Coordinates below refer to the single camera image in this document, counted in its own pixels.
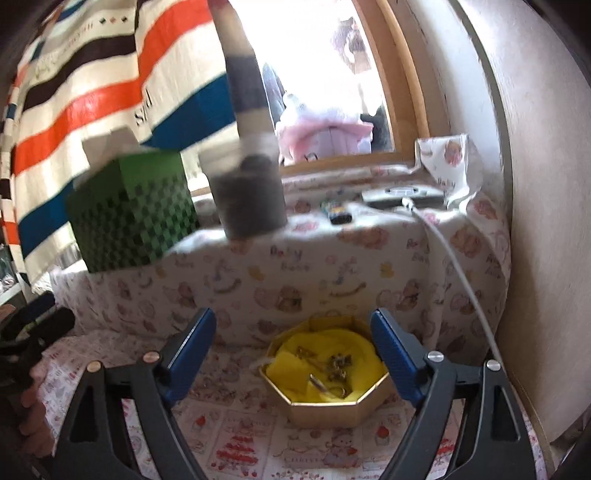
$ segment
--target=small box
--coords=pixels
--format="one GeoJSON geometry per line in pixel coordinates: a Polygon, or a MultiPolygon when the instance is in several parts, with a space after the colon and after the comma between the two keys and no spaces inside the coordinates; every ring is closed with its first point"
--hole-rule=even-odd
{"type": "MultiPolygon", "coordinates": [[[[297,327],[273,339],[267,349],[267,356],[273,358],[279,347],[289,337],[300,332],[319,332],[332,328],[345,328],[368,340],[372,339],[369,325],[354,317],[311,318],[297,327]]],[[[395,391],[390,374],[386,373],[359,400],[342,403],[297,403],[287,398],[265,374],[267,365],[259,368],[271,396],[280,410],[299,428],[333,429],[353,428],[364,421],[376,408],[395,391]]]]}
{"type": "Polygon", "coordinates": [[[199,228],[181,155],[171,151],[109,162],[66,210],[91,273],[150,264],[199,228]]]}

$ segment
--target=cylindrical container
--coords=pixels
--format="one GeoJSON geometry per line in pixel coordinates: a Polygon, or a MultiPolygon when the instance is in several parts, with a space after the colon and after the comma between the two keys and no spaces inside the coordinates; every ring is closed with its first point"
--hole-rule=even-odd
{"type": "Polygon", "coordinates": [[[199,153],[217,213],[230,240],[287,223],[274,134],[248,135],[199,153]]]}

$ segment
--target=pink cloth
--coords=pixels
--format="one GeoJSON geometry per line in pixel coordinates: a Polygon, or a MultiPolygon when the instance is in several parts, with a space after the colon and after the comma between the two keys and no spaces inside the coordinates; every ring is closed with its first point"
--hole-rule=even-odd
{"type": "Polygon", "coordinates": [[[296,163],[335,155],[370,153],[373,125],[367,122],[303,119],[296,125],[278,124],[277,137],[282,151],[289,152],[296,163]],[[367,147],[360,142],[367,138],[367,147]]]}

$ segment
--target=tissue box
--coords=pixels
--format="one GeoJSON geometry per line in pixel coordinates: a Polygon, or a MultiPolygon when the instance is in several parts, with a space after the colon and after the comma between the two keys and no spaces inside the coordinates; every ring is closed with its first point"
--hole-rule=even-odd
{"type": "Polygon", "coordinates": [[[199,228],[178,152],[111,161],[66,199],[91,273],[147,265],[199,228]]]}

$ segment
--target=blue stripe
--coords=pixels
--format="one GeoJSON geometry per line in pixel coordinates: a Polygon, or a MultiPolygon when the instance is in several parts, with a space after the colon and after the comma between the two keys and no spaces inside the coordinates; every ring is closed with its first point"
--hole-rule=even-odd
{"type": "Polygon", "coordinates": [[[59,227],[66,224],[68,215],[65,199],[72,190],[73,181],[70,181],[60,193],[39,205],[18,222],[23,258],[26,258],[59,227]]]}
{"type": "MultiPolygon", "coordinates": [[[[192,94],[157,125],[144,145],[166,150],[184,150],[235,122],[226,75],[192,94]]],[[[19,223],[22,256],[27,257],[47,237],[68,222],[65,199],[72,181],[56,196],[29,212],[19,223]]]]}
{"type": "Polygon", "coordinates": [[[17,113],[17,104],[16,103],[9,103],[8,110],[6,112],[6,118],[11,118],[14,120],[14,116],[17,113]]]}
{"type": "Polygon", "coordinates": [[[41,50],[43,50],[43,45],[45,45],[45,41],[40,41],[37,44],[37,48],[33,52],[33,56],[31,57],[31,60],[30,61],[33,61],[33,60],[36,60],[36,59],[39,58],[39,55],[41,55],[41,50]]]}
{"type": "Polygon", "coordinates": [[[57,21],[61,22],[62,20],[65,20],[66,18],[68,18],[69,16],[75,14],[82,5],[84,5],[86,3],[86,0],[80,0],[76,5],[73,5],[72,7],[66,8],[59,17],[57,17],[57,21]]]}
{"type": "Polygon", "coordinates": [[[184,150],[235,121],[228,79],[224,74],[192,94],[160,122],[144,145],[184,150]]]}

